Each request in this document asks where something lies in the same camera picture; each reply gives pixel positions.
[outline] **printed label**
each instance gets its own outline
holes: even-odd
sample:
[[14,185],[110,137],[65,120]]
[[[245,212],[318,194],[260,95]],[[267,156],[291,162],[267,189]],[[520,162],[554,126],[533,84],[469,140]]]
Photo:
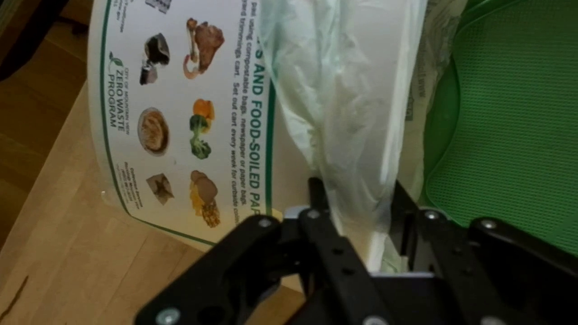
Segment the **printed label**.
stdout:
[[128,214],[198,241],[303,203],[307,167],[276,113],[258,0],[108,0],[103,137]]

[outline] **screw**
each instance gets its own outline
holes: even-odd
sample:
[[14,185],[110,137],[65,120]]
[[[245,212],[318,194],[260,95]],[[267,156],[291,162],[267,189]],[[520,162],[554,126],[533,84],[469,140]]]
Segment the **screw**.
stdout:
[[495,223],[495,220],[482,220],[482,225],[486,227],[486,229],[496,229],[498,225]]
[[363,319],[363,325],[386,325],[386,321],[379,315],[368,315]]
[[271,221],[269,218],[258,220],[258,225],[260,225],[260,227],[271,227],[271,223],[272,223],[272,221]]
[[162,308],[157,313],[157,325],[175,325],[180,319],[179,308]]
[[437,220],[437,218],[439,218],[439,214],[437,214],[437,211],[426,211],[426,218],[430,218],[430,220]]
[[318,216],[321,216],[321,212],[316,211],[316,209],[309,209],[309,211],[307,211],[307,216],[309,216],[309,218],[318,218]]
[[505,321],[502,321],[500,317],[496,315],[484,315],[480,325],[505,325]]

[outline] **bread illustration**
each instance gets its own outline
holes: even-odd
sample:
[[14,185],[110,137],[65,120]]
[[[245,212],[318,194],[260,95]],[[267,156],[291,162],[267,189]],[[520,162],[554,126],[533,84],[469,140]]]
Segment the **bread illustration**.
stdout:
[[195,17],[186,21],[186,28],[191,35],[191,50],[184,55],[182,70],[188,79],[193,79],[209,68],[216,50],[224,43],[224,35],[218,26],[207,21],[198,23]]
[[191,183],[189,183],[189,198],[193,205],[193,212],[202,216],[202,220],[209,227],[216,227],[220,223],[220,212],[216,205],[218,187],[216,183],[202,171],[191,171]]
[[157,108],[148,108],[139,118],[139,140],[144,149],[162,153],[168,146],[168,126]]
[[160,203],[166,203],[170,198],[173,198],[173,189],[164,173],[148,176],[146,183],[151,189],[151,192],[159,198]]

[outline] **white plastic bag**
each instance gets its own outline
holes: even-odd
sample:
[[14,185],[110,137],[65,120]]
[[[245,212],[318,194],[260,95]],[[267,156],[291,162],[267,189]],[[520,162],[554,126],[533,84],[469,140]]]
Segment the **white plastic bag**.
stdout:
[[260,39],[296,146],[370,270],[386,236],[426,0],[262,0]]

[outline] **food scrap illustration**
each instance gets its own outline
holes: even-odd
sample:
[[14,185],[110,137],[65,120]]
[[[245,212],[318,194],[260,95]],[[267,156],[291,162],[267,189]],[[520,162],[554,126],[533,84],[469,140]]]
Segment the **food scrap illustration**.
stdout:
[[146,108],[139,118],[139,140],[144,149],[162,153],[168,146],[168,126],[157,108]]
[[162,34],[155,34],[148,37],[144,43],[144,59],[141,68],[141,84],[153,82],[157,79],[157,66],[155,64],[168,64],[170,52],[168,43]]
[[146,182],[160,203],[166,203],[166,200],[173,198],[173,189],[170,187],[164,173],[148,176]]
[[209,68],[215,52],[224,43],[224,35],[218,26],[207,21],[198,23],[195,17],[186,19],[186,28],[191,35],[191,52],[184,55],[182,72],[186,79],[195,79]]
[[157,7],[160,12],[166,14],[166,10],[170,8],[170,1],[171,0],[144,0],[146,5],[150,7]]
[[211,155],[211,146],[202,138],[215,120],[215,108],[211,100],[197,99],[193,102],[193,115],[189,118],[189,129],[193,137],[189,138],[191,153],[197,158],[207,158]]
[[209,227],[216,227],[220,223],[218,205],[215,200],[216,192],[218,187],[206,173],[198,169],[191,171],[189,198],[193,212],[202,216]]

